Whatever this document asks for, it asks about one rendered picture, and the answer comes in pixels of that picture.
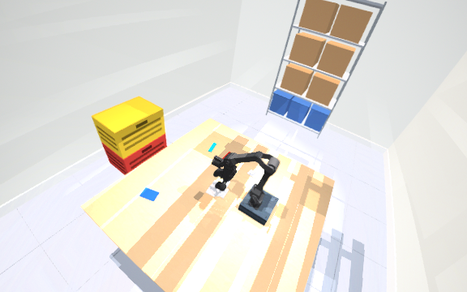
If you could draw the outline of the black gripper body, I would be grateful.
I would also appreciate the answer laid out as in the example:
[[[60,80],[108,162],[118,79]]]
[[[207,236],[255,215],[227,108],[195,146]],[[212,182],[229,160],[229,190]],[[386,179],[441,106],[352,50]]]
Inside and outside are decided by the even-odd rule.
[[[222,191],[224,192],[225,189],[226,189],[226,183],[230,181],[230,179],[233,177],[233,174],[235,175],[237,173],[237,170],[233,170],[233,173],[232,174],[225,174],[223,171],[221,172],[222,173],[222,178],[223,178],[223,182],[217,182],[216,185],[215,185],[215,188],[219,191]]]

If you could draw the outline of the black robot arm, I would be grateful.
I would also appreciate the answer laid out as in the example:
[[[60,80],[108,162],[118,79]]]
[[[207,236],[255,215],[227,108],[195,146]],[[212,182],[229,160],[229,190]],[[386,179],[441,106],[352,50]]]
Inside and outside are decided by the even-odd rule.
[[[263,159],[268,159],[268,163],[265,164],[263,162]],[[243,153],[243,154],[237,154],[235,152],[230,152],[224,159],[218,157],[217,155],[214,156],[212,160],[212,165],[217,167],[217,169],[214,171],[213,176],[215,178],[220,177],[222,179],[222,171],[225,174],[232,174],[233,170],[236,170],[237,163],[244,163],[244,162],[257,162],[260,167],[264,170],[263,177],[259,181],[259,184],[256,184],[253,186],[250,192],[250,203],[249,205],[256,210],[259,209],[259,207],[262,205],[263,198],[265,196],[265,192],[263,191],[264,186],[266,185],[267,181],[270,179],[271,176],[273,176],[281,162],[278,158],[274,157],[271,154],[263,153],[263,152],[249,152],[249,153]],[[224,166],[224,169],[222,167]]]

